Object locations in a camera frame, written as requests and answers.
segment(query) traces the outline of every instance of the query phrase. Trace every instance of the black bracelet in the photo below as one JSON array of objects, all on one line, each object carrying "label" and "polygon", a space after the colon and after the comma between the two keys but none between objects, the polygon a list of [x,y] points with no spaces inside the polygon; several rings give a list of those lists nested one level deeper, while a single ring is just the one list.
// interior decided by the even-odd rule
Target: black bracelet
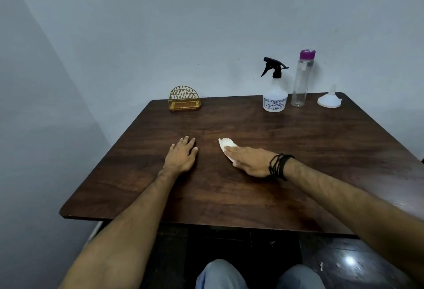
[{"label": "black bracelet", "polygon": [[[284,181],[287,181],[283,173],[284,173],[284,165],[286,164],[289,158],[294,158],[294,156],[284,155],[284,154],[275,155],[269,162],[269,167],[268,167],[269,173],[271,174],[271,176],[278,177],[283,179]],[[276,159],[276,161],[274,165],[272,165],[272,162],[274,159]]]}]

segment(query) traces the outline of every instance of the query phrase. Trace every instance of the blue jeans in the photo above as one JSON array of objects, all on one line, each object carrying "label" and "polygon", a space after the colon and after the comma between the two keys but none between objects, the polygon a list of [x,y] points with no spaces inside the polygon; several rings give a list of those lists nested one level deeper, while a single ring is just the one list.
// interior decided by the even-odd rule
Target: blue jeans
[{"label": "blue jeans", "polygon": [[[196,289],[248,289],[240,272],[225,260],[210,262],[197,277]],[[279,278],[276,289],[325,289],[312,269],[298,264]]]}]

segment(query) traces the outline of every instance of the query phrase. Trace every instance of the bottle label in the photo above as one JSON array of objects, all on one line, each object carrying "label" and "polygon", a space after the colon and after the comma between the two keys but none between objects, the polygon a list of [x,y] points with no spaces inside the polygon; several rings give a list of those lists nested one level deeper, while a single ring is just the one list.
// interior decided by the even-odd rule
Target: bottle label
[{"label": "bottle label", "polygon": [[264,97],[264,108],[271,110],[283,110],[286,107],[287,98],[281,100],[271,100]]}]

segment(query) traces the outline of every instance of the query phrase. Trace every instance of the spray nozzle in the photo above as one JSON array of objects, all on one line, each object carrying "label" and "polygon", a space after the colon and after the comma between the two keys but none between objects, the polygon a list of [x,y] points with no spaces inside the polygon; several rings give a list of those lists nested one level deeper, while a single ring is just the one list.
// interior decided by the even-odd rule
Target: spray nozzle
[{"label": "spray nozzle", "polygon": [[282,62],[265,57],[264,61],[266,62],[264,73],[261,77],[263,77],[264,74],[267,73],[268,70],[274,69],[274,74],[272,75],[273,78],[281,78],[281,70],[288,69],[289,67],[286,67]]}]

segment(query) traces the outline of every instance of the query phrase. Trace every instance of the wood grain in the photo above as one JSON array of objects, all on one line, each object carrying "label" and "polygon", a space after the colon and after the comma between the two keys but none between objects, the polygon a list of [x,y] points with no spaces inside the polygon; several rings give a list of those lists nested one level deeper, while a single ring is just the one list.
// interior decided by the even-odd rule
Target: wood grain
[{"label": "wood grain", "polygon": [[202,99],[196,112],[153,100],[62,207],[66,218],[113,219],[156,177],[172,143],[189,135],[199,154],[174,186],[162,220],[185,224],[351,233],[289,182],[234,168],[218,138],[294,155],[303,163],[424,218],[424,165],[343,93],[328,109],[308,94],[305,106],[262,108],[261,96]]}]

